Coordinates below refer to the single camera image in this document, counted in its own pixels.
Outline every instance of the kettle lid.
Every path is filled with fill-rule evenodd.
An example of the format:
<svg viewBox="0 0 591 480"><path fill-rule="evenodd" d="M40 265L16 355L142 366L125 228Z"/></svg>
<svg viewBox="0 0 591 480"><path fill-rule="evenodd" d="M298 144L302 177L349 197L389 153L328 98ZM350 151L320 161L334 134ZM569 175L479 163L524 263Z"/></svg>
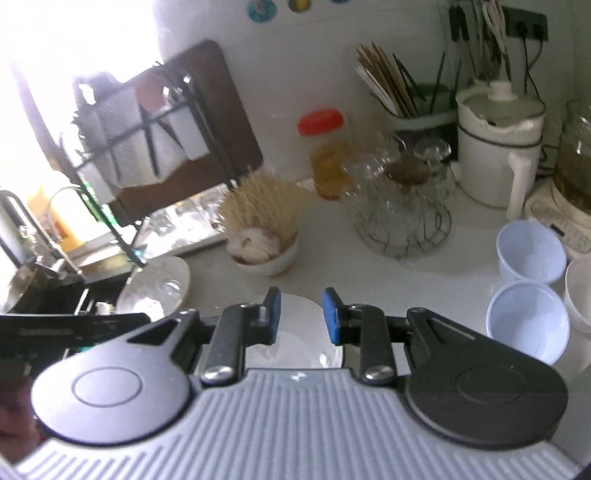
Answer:
<svg viewBox="0 0 591 480"><path fill-rule="evenodd" d="M519 97L511 89L511 82L491 82L490 89L475 92L464 101L476 117L500 128L518 125L522 121L543 115L544 102L529 96Z"/></svg>

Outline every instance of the white wall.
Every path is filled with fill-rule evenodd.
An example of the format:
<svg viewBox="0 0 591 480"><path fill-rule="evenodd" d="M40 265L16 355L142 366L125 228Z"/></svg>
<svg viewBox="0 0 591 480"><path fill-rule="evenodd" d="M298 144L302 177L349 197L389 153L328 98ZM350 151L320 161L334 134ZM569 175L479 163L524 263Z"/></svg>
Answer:
<svg viewBox="0 0 591 480"><path fill-rule="evenodd" d="M591 103L591 2L574 0L574 53L577 98Z"/></svg>
<svg viewBox="0 0 591 480"><path fill-rule="evenodd" d="M444 78L451 82L455 48L448 38L448 0L351 0L343 5L313 0L312 9L303 14L291 12L287 0L276 0L277 17L267 24L249 19L246 3L156 0L154 12L165 59L204 38L222 46L265 164L272 170L288 176L305 172L306 152L296 130L304 113L333 106L363 121L361 113L369 111L374 100L354 71L359 43L376 41L387 52L396 52L417 80L431 82L447 43ZM556 142L563 105L574 89L572 0L507 4L548 15L550 43L532 75L548 104L548 141ZM469 3L465 10L471 12ZM515 83L522 85L521 45L510 41L509 47ZM529 48L533 55L536 43Z"/></svg>

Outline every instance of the metal screw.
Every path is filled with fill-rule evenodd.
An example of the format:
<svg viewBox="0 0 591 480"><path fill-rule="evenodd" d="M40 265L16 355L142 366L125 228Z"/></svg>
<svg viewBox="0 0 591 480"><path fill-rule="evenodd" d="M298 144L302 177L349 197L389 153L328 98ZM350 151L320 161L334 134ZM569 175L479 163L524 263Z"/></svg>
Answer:
<svg viewBox="0 0 591 480"><path fill-rule="evenodd" d="M223 384L234 376L234 369L227 365L209 367L203 372L202 378L211 384Z"/></svg>
<svg viewBox="0 0 591 480"><path fill-rule="evenodd" d="M394 376L394 370L386 365L373 365L365 371L364 376L370 382L384 382Z"/></svg>

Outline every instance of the white plastic cup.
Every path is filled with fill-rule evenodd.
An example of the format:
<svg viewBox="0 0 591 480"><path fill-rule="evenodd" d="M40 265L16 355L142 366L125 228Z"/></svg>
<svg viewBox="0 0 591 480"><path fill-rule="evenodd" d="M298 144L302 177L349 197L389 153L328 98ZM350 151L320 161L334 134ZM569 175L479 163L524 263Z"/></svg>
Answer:
<svg viewBox="0 0 591 480"><path fill-rule="evenodd" d="M552 365L569 342L569 315L548 285L517 282L502 287L486 312L486 334Z"/></svg>
<svg viewBox="0 0 591 480"><path fill-rule="evenodd" d="M550 285L566 268L566 253L558 237L541 223L529 220L517 220L501 229L496 254L505 284L533 281Z"/></svg>
<svg viewBox="0 0 591 480"><path fill-rule="evenodd" d="M564 306L570 324L585 335L591 335L591 257L573 260L566 269Z"/></svg>

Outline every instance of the black handle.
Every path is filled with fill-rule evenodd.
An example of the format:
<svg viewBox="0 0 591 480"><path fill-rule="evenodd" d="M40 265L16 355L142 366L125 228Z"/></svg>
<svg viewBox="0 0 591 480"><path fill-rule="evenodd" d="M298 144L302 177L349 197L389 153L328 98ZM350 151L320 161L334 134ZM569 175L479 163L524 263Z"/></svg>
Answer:
<svg viewBox="0 0 591 480"><path fill-rule="evenodd" d="M201 383L221 387L239 381L244 374L245 348L256 343L272 345L281 315L281 293L271 287L262 304L228 307L213 334Z"/></svg>
<svg viewBox="0 0 591 480"><path fill-rule="evenodd" d="M396 363L384 312L370 305L353 305L349 311L361 320L359 380L369 385L394 383Z"/></svg>
<svg viewBox="0 0 591 480"><path fill-rule="evenodd" d="M457 8L449 9L449 28L452 34L452 42L457 43L460 40L460 24L458 23Z"/></svg>
<svg viewBox="0 0 591 480"><path fill-rule="evenodd" d="M460 25L460 30L462 32L462 39L464 41L470 41L470 31L468 30L468 23L466 21L466 14L462 7L457 7L457 21Z"/></svg>

